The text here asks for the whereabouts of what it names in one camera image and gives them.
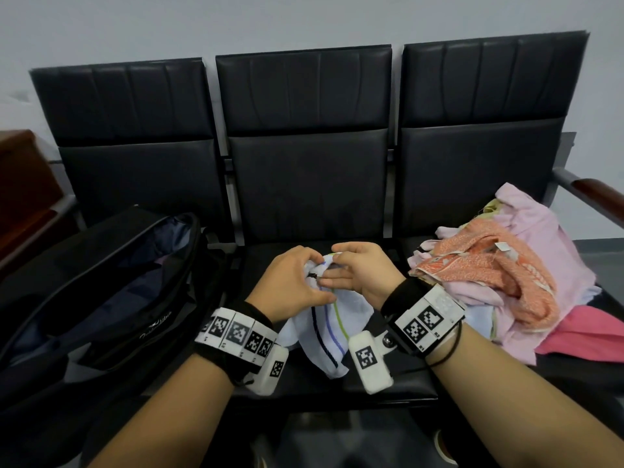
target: human hand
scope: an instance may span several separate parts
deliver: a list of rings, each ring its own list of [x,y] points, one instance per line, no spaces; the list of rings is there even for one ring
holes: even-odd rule
[[[379,310],[388,296],[405,280],[390,258],[375,243],[351,241],[331,248],[333,262],[344,267],[327,269],[318,284],[330,289],[359,292],[373,308]]]
[[[245,300],[271,322],[288,319],[307,307],[335,302],[333,293],[312,289],[306,283],[303,265],[310,259],[319,265],[323,262],[323,255],[303,246],[295,246],[280,254]]]

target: white wall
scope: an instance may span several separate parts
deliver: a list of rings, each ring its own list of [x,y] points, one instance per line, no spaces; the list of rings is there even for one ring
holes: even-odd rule
[[[587,29],[565,131],[568,169],[624,191],[624,0],[0,0],[0,129],[30,128],[58,158],[33,67]],[[552,208],[573,239],[624,231],[565,191]]]

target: black bag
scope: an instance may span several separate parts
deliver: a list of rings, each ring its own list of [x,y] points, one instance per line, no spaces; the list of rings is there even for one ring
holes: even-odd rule
[[[133,207],[0,284],[0,466],[76,456],[94,418],[141,393],[218,304],[227,260],[193,214]]]

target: forearm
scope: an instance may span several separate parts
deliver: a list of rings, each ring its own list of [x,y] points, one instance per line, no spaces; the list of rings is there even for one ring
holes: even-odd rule
[[[439,360],[452,343],[427,361]],[[624,442],[468,325],[456,352],[433,372],[504,468],[621,466]]]
[[[193,354],[89,467],[199,466],[232,390],[221,368]]]

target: cable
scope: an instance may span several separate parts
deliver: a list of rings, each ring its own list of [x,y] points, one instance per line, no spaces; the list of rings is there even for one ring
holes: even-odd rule
[[[440,366],[442,363],[447,362],[450,359],[450,357],[453,356],[453,353],[455,353],[455,350],[457,349],[457,346],[459,345],[459,339],[462,336],[462,324],[463,324],[463,321],[460,321],[458,323],[458,325],[457,325],[457,338],[455,338],[455,341],[453,342],[453,346],[450,348],[450,351],[440,361],[436,361],[433,364],[427,364],[427,362],[425,362],[425,366],[423,368],[416,368],[415,370],[401,371],[401,372],[397,373],[396,375],[397,376],[402,376],[403,374],[410,374],[410,373],[413,373],[413,372],[430,370],[431,368],[435,368],[436,366]]]

